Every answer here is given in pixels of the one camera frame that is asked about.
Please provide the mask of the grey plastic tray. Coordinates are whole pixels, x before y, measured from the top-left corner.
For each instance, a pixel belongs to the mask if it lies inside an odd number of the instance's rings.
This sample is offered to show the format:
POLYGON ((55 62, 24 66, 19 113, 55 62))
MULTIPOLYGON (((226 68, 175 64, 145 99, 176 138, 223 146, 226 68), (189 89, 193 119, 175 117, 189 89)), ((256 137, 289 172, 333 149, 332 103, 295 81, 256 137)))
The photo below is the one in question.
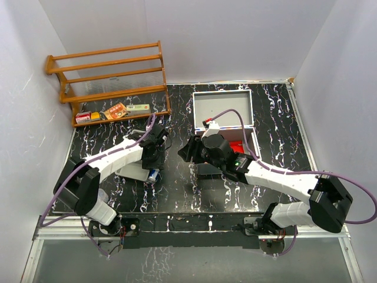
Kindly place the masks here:
POLYGON ((146 140, 146 131, 133 130, 123 141, 117 145, 119 149, 111 156, 114 159, 114 173, 129 179, 145 182, 149 176, 149 169, 143 169, 142 142, 146 140))

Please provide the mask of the grey storage box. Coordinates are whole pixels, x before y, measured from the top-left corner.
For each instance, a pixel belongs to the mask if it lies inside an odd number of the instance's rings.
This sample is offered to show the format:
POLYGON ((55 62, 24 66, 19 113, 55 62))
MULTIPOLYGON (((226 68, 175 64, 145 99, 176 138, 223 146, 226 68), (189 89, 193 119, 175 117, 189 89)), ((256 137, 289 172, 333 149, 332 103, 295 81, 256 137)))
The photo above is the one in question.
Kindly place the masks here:
POLYGON ((260 156, 259 143, 254 127, 254 114, 251 90, 220 90, 193 93, 194 129, 196 135, 205 132, 203 121, 228 110, 235 109, 241 115, 245 131, 238 116, 230 111, 216 119, 219 133, 230 142, 241 142, 243 151, 251 149, 260 156))

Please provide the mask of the orange wooden shelf rack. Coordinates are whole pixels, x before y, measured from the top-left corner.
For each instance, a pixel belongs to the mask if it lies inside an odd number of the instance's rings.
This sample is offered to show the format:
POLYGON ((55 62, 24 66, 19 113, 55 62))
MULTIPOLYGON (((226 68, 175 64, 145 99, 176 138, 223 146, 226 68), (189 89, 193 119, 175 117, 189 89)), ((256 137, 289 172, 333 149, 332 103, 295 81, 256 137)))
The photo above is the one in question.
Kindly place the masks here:
POLYGON ((59 81, 58 100, 69 104, 73 127, 91 126, 115 121, 145 118, 145 114, 126 115, 109 119, 98 105, 148 104, 157 116, 171 114, 166 72, 161 42, 109 48, 53 56, 48 55, 44 70, 59 81), (83 112, 98 112, 97 121, 79 123, 83 112))

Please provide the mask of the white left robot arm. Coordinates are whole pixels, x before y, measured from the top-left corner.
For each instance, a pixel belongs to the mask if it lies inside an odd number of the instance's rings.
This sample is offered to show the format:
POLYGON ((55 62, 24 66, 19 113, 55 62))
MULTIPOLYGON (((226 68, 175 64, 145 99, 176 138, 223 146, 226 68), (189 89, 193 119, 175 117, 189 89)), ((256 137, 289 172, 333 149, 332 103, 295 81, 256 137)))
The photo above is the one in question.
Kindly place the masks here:
POLYGON ((100 184, 112 174, 154 183, 164 168, 168 131, 156 124, 134 130, 124 140, 95 156, 70 157, 54 187, 54 195, 76 215, 97 223, 106 235, 121 231, 121 215, 108 204, 100 184))

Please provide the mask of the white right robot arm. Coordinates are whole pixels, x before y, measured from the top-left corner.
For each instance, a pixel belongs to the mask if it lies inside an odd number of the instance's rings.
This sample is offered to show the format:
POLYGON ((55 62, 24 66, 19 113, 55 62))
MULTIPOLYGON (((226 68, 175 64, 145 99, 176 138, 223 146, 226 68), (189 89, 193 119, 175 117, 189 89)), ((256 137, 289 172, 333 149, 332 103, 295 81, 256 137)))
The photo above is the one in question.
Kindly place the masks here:
POLYGON ((318 226, 339 233, 345 223, 352 197, 337 177, 325 174, 300 174, 259 164, 245 153, 235 152, 219 134, 191 136, 178 151, 185 161, 208 163, 229 180, 262 186, 294 197, 294 203, 271 203, 263 216, 250 225, 256 231, 275 234, 288 226, 318 226))

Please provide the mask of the red white medicine box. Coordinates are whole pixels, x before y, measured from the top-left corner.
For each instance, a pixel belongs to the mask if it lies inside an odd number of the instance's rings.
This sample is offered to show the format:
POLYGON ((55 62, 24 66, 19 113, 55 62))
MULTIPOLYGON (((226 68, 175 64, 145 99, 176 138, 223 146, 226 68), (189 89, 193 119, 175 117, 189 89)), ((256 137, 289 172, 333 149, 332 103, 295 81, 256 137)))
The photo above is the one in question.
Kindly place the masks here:
POLYGON ((77 124, 89 123, 90 121, 91 121, 91 112, 90 111, 77 113, 76 116, 75 116, 75 122, 77 124))

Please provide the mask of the white blue bandage roll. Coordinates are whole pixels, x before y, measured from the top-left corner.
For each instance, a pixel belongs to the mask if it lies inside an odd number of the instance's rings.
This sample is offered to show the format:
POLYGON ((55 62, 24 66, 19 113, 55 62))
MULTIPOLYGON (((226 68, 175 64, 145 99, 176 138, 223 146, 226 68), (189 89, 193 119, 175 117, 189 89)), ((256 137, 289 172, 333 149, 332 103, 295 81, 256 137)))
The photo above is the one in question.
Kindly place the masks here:
POLYGON ((148 181, 150 183, 155 183, 158 179, 159 173, 160 173, 159 169, 151 169, 150 174, 148 176, 148 181))

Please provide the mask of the white green medicine box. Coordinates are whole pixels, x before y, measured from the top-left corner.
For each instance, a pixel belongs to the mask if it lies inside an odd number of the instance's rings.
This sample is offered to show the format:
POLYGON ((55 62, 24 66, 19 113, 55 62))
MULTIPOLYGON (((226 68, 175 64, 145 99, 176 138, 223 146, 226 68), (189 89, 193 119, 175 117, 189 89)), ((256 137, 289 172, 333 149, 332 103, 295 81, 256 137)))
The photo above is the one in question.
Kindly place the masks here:
POLYGON ((135 105, 127 105, 126 111, 129 116, 137 116, 143 114, 150 114, 150 105, 149 104, 135 104, 135 105))

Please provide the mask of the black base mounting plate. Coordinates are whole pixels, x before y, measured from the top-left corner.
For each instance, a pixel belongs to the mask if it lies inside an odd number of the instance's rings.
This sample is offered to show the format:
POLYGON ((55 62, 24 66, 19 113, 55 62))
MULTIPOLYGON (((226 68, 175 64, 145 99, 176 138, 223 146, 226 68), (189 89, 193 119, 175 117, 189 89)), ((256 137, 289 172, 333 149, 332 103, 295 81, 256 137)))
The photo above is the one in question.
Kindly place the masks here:
POLYGON ((89 233, 100 242, 115 241, 124 249, 155 247, 242 247, 259 249, 263 239, 284 241, 294 234, 290 226, 283 232, 268 234, 253 230, 252 223, 262 217, 254 212, 219 213, 123 213, 111 232, 90 221, 89 233))

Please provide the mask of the aluminium frame rail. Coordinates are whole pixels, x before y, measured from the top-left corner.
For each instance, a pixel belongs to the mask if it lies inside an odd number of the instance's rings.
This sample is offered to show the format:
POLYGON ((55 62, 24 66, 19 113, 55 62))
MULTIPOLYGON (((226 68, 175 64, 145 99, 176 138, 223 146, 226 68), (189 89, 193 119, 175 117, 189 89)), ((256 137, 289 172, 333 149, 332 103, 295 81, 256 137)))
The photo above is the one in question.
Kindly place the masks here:
MULTIPOLYGON (((240 214, 232 215, 137 215, 138 230, 146 233, 229 233, 236 227, 240 214)), ((34 239, 74 239, 85 237, 85 230, 99 232, 99 228, 90 228, 90 220, 79 216, 59 219, 48 216, 44 227, 37 227, 34 239)), ((317 226, 298 226, 299 238, 350 238, 349 230, 344 226, 340 233, 330 233, 317 226)))

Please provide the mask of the yellow small box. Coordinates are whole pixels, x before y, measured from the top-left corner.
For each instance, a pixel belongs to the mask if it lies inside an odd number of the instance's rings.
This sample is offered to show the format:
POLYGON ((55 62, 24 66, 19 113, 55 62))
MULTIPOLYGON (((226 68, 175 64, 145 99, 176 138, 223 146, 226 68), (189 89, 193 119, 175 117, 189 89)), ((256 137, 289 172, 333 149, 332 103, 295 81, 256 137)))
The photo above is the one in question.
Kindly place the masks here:
POLYGON ((101 119, 101 116, 100 116, 99 112, 92 112, 90 114, 90 120, 91 121, 98 121, 100 119, 101 119))

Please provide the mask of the orange patterned box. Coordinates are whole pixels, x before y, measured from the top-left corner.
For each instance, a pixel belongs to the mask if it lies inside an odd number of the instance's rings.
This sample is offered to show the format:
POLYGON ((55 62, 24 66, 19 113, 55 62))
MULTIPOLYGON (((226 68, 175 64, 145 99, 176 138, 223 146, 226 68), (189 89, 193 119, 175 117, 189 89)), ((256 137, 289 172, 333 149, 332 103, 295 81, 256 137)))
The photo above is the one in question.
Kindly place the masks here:
POLYGON ((127 115, 127 108, 123 103, 118 103, 104 112, 107 120, 116 120, 127 115))

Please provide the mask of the clear plastic cup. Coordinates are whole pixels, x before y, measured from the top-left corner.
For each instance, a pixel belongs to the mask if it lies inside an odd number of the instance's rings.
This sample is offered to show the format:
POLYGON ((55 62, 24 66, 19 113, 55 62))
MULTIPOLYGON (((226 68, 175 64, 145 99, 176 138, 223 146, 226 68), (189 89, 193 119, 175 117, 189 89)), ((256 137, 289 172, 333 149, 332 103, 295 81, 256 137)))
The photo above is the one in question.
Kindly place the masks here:
POLYGON ((108 203, 108 201, 109 201, 109 196, 108 196, 108 194, 107 194, 104 190, 99 189, 99 190, 98 190, 98 200, 101 200, 101 201, 103 201, 104 203, 108 203))

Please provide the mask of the red fabric medicine pouch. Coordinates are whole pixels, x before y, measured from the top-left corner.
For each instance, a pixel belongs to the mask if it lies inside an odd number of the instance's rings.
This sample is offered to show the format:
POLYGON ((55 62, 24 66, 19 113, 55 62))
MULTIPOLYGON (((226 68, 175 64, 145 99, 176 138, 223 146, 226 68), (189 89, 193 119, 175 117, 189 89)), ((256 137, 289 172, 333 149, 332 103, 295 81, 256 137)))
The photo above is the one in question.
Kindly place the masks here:
POLYGON ((243 143, 241 141, 231 141, 230 147, 236 153, 244 153, 243 143))

